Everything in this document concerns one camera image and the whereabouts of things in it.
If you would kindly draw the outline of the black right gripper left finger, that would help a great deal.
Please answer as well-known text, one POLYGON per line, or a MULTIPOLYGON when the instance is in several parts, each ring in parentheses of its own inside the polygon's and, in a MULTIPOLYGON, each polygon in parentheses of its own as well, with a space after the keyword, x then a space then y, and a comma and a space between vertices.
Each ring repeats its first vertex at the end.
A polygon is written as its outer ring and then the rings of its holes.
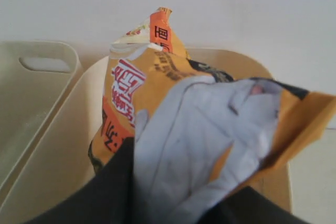
POLYGON ((134 138, 127 137, 90 182, 27 223, 131 223, 133 156, 134 138))

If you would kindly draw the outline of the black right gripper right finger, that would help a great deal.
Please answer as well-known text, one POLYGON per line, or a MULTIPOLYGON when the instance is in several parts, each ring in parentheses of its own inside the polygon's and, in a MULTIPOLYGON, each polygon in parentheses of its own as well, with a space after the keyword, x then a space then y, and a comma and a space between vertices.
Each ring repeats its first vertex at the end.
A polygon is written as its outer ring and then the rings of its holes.
POLYGON ((210 209, 202 216, 202 223, 307 224, 249 186, 210 209))

